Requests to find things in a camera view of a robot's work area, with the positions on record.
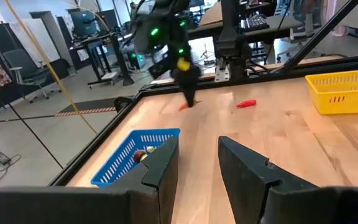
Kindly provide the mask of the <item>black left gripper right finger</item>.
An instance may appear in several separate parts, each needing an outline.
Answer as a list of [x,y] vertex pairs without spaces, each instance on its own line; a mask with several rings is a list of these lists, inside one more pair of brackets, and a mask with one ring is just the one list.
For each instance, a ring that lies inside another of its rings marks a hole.
[[227,136],[218,159],[236,223],[358,223],[358,187],[318,187]]

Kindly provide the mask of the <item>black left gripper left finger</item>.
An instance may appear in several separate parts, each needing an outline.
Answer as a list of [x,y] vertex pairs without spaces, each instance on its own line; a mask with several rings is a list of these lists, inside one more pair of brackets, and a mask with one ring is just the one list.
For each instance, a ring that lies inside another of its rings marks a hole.
[[104,188],[0,188],[0,223],[170,223],[178,182],[178,138]]

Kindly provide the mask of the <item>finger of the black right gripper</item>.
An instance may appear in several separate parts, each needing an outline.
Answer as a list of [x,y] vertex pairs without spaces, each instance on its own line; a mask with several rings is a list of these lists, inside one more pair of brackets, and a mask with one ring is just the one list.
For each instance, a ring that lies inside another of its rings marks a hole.
[[197,101],[195,100],[195,93],[196,93],[196,85],[193,85],[190,87],[190,102],[189,107],[193,107],[195,104],[197,104]]
[[188,108],[191,105],[191,90],[189,88],[182,88],[181,91],[182,91],[182,93],[185,97],[185,100],[186,100],[185,105]]

